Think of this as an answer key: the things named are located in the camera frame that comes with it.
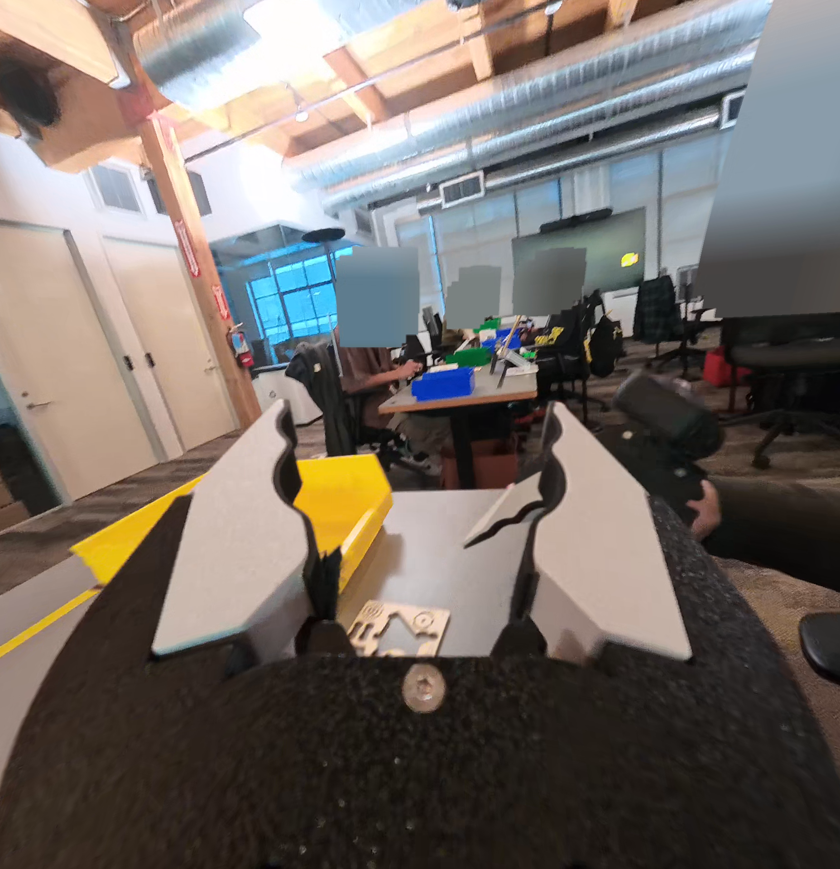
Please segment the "chair with yellow-print jacket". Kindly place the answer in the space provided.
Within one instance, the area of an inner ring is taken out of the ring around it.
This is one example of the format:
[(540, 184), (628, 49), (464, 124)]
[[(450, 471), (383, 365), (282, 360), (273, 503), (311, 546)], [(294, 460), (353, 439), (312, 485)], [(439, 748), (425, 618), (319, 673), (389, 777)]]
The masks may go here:
[(602, 413), (610, 409), (603, 400), (588, 395), (590, 320), (588, 303), (579, 301), (551, 318), (550, 326), (534, 344), (538, 404), (544, 405), (550, 400), (577, 401), (584, 422), (588, 421), (590, 404), (596, 405)]

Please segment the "person's right hand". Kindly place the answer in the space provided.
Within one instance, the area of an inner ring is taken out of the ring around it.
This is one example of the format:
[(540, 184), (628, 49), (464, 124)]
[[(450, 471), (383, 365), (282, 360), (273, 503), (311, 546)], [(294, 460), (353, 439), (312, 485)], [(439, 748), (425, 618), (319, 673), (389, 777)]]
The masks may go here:
[(694, 514), (690, 529), (697, 541), (704, 541), (720, 526), (720, 495), (709, 479), (701, 480), (701, 498), (688, 501), (686, 506)]

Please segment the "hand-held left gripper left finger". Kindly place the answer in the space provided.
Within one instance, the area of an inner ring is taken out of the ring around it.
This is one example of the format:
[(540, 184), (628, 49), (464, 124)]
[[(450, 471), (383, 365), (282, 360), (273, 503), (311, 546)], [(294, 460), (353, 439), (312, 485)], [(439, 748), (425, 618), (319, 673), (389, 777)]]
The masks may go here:
[(295, 504), (295, 423), (276, 400), (190, 496), (151, 651), (170, 658), (237, 643), (253, 658), (297, 655), (303, 629), (333, 621), (340, 548), (319, 548)]

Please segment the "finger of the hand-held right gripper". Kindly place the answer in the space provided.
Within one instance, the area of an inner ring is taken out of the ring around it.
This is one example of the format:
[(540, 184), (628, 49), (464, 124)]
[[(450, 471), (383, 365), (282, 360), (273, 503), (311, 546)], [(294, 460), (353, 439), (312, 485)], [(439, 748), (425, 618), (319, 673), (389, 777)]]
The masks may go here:
[(464, 539), (471, 548), (494, 537), (503, 527), (520, 524), (533, 511), (544, 507), (540, 473), (508, 485), (476, 522)]

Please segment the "black floor lamp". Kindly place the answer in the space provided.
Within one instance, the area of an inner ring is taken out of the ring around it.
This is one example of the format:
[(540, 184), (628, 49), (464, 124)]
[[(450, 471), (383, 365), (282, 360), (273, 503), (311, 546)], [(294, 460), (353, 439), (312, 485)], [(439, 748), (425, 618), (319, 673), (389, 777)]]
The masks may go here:
[(316, 245), (323, 248), (324, 255), (331, 265), (332, 246), (344, 239), (346, 230), (341, 227), (325, 227), (310, 230), (302, 235), (305, 244)]

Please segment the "white wall vent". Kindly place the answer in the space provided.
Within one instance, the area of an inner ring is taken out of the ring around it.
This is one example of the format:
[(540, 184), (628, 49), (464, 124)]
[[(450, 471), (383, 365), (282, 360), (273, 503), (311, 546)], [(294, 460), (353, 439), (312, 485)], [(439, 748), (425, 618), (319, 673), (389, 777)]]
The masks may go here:
[(143, 207), (128, 170), (110, 165), (95, 165), (88, 176), (101, 206), (122, 213), (143, 213)]

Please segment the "black round ceiling speaker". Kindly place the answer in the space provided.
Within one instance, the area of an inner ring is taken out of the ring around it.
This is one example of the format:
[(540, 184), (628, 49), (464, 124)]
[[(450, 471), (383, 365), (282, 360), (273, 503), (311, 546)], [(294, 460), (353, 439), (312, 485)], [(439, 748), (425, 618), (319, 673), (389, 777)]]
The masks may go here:
[(0, 56), (0, 96), (21, 130), (34, 137), (62, 120), (57, 91), (48, 75), (21, 60)]

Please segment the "black backpack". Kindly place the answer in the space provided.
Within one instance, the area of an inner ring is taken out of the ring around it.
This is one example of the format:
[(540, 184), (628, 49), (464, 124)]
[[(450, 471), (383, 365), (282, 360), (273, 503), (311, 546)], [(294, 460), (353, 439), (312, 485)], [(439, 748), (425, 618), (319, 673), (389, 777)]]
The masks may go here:
[(606, 314), (596, 323), (588, 342), (589, 369), (592, 375), (606, 378), (614, 373), (623, 352), (621, 323)]

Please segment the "person's right forearm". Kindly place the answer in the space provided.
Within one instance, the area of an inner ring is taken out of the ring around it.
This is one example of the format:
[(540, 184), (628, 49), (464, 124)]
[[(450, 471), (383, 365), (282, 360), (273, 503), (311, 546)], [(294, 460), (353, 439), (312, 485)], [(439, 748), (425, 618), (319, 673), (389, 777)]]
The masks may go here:
[(783, 573), (840, 593), (840, 489), (709, 479), (720, 526), (702, 541), (713, 557)]

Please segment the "chair with plaid jacket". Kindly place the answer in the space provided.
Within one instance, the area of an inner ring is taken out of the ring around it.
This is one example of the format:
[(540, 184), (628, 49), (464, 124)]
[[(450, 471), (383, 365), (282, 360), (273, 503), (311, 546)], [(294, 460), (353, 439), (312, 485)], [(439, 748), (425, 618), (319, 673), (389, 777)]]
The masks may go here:
[(663, 269), (657, 277), (640, 282), (634, 308), (632, 339), (656, 347), (652, 363), (659, 370), (671, 363), (680, 351), (675, 349), (660, 353), (659, 347), (665, 342), (675, 342), (680, 347), (686, 338), (686, 328), (682, 310), (676, 299), (675, 285), (668, 272)]

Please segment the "short silver spiral duct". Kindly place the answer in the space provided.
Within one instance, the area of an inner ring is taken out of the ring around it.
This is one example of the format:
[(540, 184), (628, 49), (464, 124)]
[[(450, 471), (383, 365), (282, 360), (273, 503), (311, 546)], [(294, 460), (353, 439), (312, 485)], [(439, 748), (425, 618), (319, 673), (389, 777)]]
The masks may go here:
[(197, 114), (262, 86), (264, 44), (245, 17), (253, 5), (187, 2), (139, 28), (134, 52), (158, 92)]

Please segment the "blue-lit grid window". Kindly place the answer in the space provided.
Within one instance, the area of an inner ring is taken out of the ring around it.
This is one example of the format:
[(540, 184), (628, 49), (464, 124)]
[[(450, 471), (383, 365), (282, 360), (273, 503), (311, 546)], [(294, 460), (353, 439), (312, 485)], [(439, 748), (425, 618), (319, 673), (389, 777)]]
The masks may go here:
[(293, 263), (267, 261), (246, 288), (270, 346), (329, 334), (337, 325), (335, 275), (326, 254)]

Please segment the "laser-cut wooden part sheet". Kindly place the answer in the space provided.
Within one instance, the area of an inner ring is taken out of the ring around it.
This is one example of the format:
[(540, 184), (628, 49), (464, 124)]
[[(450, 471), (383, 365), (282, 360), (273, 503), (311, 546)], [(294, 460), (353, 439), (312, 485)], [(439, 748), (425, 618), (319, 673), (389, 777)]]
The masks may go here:
[[(442, 644), (450, 612), (438, 607), (369, 600), (350, 625), (347, 636), (360, 657), (435, 657)], [(385, 640), (390, 628), (402, 625), (410, 643)]]

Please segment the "brown cardboard box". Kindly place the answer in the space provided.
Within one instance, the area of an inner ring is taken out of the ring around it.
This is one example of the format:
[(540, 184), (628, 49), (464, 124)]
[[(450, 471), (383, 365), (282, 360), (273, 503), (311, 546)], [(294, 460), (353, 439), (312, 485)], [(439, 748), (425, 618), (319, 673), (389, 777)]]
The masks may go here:
[[(502, 489), (516, 481), (518, 475), (518, 445), (516, 434), (501, 439), (474, 440), (471, 442), (475, 487), (479, 489)], [(453, 447), (442, 451), (440, 488), (455, 490), (465, 488), (459, 481), (456, 454)]]

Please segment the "chair with dark jacket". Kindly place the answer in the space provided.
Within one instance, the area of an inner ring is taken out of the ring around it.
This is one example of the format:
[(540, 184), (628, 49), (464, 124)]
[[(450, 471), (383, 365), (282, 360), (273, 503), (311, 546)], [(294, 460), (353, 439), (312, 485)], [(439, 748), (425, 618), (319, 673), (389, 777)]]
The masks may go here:
[(299, 343), (288, 363), (286, 376), (304, 385), (319, 408), (327, 456), (333, 458), (355, 454), (355, 425), (341, 386), (333, 344)]

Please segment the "yellow plastic bin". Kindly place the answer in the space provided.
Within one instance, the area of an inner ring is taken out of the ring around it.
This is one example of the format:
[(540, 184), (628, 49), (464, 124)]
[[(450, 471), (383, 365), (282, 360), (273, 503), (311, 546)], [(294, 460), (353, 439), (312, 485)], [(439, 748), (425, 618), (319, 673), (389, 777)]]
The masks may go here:
[[(360, 567), (393, 505), (378, 458), (359, 454), (298, 462), (302, 489), (295, 505), (313, 526), (321, 554), (341, 552), (339, 592)], [(173, 501), (191, 494), (199, 476), (73, 545), (96, 584), (107, 585)]]

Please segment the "white door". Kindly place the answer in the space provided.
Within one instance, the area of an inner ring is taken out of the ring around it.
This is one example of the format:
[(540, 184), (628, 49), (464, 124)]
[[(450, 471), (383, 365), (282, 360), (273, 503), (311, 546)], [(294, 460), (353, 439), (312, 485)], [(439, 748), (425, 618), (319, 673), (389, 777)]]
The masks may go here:
[(183, 449), (234, 431), (234, 414), (178, 250), (109, 236), (103, 246)]
[(0, 368), (69, 499), (153, 465), (63, 231), (0, 223)]

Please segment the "blue plastic bin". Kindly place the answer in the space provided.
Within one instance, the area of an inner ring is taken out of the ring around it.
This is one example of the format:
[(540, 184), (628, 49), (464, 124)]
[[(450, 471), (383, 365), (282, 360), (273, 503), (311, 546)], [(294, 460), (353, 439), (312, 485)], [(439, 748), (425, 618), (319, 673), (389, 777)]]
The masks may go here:
[(475, 390), (473, 367), (430, 368), (414, 378), (411, 395), (419, 402), (460, 399), (471, 396)]

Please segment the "black office chair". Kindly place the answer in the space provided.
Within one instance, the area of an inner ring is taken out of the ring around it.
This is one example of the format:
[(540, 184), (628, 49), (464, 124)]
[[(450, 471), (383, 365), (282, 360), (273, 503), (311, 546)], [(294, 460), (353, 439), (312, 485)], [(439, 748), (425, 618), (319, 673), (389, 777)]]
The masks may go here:
[(770, 467), (768, 451), (782, 435), (840, 442), (840, 313), (725, 317), (720, 348), (731, 367), (723, 425), (766, 432), (754, 468)]

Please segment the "grey work table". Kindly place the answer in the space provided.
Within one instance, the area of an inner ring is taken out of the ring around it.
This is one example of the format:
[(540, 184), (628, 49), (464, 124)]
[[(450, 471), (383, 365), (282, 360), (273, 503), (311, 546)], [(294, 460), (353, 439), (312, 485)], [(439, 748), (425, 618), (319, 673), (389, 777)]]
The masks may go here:
[(463, 489), (475, 488), (473, 456), (471, 450), (469, 418), (474, 411), (492, 406), (504, 406), (514, 402), (534, 400), (537, 396), (536, 374), (533, 367), (528, 372), (511, 375), (490, 371), (489, 367), (475, 368), (475, 390), (471, 396), (446, 401), (417, 401), (410, 392), (410, 385), (401, 387), (393, 397), (380, 407), (382, 414), (395, 413), (444, 415), (449, 422), (452, 446), (460, 484)]

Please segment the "black wall speaker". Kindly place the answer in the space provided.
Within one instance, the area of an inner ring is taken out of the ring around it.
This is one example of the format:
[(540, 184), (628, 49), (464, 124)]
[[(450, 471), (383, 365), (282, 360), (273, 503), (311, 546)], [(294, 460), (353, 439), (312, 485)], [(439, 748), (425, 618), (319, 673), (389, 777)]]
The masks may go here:
[[(193, 191), (200, 215), (203, 217), (211, 215), (212, 208), (208, 199), (208, 193), (205, 188), (202, 176), (195, 171), (188, 170), (187, 178), (189, 179), (190, 186)], [(156, 179), (154, 178), (154, 175), (150, 170), (147, 170), (143, 174), (143, 181), (146, 183), (149, 189), (149, 193), (151, 195), (156, 213), (159, 215), (168, 215), (168, 209), (165, 202), (163, 201), (163, 197), (158, 188)]]

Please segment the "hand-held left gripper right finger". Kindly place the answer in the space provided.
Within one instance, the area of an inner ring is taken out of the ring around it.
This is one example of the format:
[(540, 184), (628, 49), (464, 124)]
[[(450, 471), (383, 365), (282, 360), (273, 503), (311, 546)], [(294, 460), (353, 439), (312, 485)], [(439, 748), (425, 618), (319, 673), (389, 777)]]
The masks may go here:
[(531, 523), (512, 623), (546, 657), (586, 665), (610, 644), (678, 662), (693, 650), (643, 486), (564, 406), (542, 433), (542, 511)]

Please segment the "black video bar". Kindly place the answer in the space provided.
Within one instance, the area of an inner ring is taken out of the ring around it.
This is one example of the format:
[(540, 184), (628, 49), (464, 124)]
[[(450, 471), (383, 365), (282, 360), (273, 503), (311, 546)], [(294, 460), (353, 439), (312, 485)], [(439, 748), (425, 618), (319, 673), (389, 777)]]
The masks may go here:
[(599, 210), (591, 210), (582, 214), (571, 215), (566, 218), (561, 218), (556, 221), (543, 223), (538, 229), (539, 234), (550, 234), (567, 229), (573, 229), (589, 223), (599, 223), (609, 219), (613, 214), (613, 209), (603, 208)]

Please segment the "large dark wall screen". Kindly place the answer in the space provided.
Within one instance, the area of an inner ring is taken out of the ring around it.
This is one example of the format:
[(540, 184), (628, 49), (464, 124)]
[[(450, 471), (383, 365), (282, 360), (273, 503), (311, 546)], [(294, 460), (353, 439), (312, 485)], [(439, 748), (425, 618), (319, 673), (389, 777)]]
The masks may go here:
[(645, 275), (646, 213), (644, 208), (613, 213), (589, 223), (550, 234), (529, 234), (511, 242), (514, 269), (538, 252), (582, 248), (586, 255), (583, 294), (636, 288)]

